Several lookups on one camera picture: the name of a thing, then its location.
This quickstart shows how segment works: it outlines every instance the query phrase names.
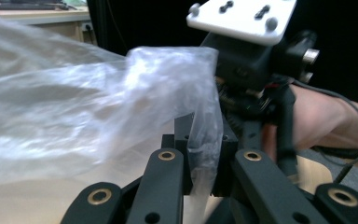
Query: gray floor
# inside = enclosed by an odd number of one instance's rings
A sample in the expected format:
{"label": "gray floor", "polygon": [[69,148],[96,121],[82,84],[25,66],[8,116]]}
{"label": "gray floor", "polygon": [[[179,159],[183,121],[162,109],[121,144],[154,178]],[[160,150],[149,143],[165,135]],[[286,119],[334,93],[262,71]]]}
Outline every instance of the gray floor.
{"label": "gray floor", "polygon": [[[326,166],[330,170],[333,179],[337,177],[337,175],[342,169],[342,167],[337,166],[330,161],[327,161],[320,153],[315,152],[313,150],[302,150],[299,152],[299,155],[310,160],[317,161]],[[328,157],[328,159],[342,163],[342,160],[337,158]],[[345,178],[341,181],[341,184],[358,191],[358,168],[353,167],[350,172],[345,176]]]}

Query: clear plastic bag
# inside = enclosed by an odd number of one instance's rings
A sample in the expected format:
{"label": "clear plastic bag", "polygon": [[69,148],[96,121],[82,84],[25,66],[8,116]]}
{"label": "clear plastic bag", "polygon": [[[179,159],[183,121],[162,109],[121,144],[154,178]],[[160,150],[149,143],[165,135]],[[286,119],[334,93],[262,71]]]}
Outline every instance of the clear plastic bag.
{"label": "clear plastic bag", "polygon": [[188,154],[204,206],[223,131],[216,60],[209,48],[121,57],[0,20],[0,184],[85,173],[194,113]]}

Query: crumpled plastic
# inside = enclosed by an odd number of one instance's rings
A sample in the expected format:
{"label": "crumpled plastic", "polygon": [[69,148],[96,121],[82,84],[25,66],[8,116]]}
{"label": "crumpled plastic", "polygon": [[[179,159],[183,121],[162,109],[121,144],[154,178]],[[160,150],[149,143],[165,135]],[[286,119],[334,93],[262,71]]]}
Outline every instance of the crumpled plastic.
{"label": "crumpled plastic", "polygon": [[191,47],[124,58],[0,20],[0,184],[87,172],[194,113],[193,195],[205,198],[223,135],[216,60],[215,49]]}

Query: skin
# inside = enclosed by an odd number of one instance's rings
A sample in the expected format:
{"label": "skin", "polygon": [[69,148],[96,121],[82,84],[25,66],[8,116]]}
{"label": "skin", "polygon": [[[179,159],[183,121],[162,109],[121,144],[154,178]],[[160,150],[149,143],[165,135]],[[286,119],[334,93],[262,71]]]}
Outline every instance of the skin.
{"label": "skin", "polygon": [[[292,85],[291,89],[296,96],[293,139],[297,149],[313,146],[358,148],[358,114],[350,105],[298,86]],[[275,134],[275,126],[265,125],[264,149],[273,160],[276,159]]]}

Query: metal ring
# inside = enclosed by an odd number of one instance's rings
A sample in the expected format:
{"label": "metal ring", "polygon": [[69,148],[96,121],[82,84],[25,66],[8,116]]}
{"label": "metal ring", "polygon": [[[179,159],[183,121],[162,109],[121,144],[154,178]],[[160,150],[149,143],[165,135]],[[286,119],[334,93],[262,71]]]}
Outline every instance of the metal ring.
{"label": "metal ring", "polygon": [[171,161],[175,158],[175,154],[171,151],[163,151],[158,154],[158,158],[162,161]]}
{"label": "metal ring", "polygon": [[348,206],[348,207],[355,207],[358,205],[357,199],[350,193],[348,193],[345,190],[342,189],[329,189],[327,191],[328,196],[330,196],[331,199],[333,199],[336,203],[340,203],[342,205]]}
{"label": "metal ring", "polygon": [[245,152],[243,154],[243,157],[245,157],[249,161],[261,161],[260,154],[258,154],[257,152],[253,152],[253,151]]}
{"label": "metal ring", "polygon": [[[101,199],[95,199],[94,196],[98,193],[104,193],[104,197]],[[96,189],[87,198],[87,201],[93,205],[99,205],[102,203],[106,203],[112,197],[112,191],[110,189]]]}

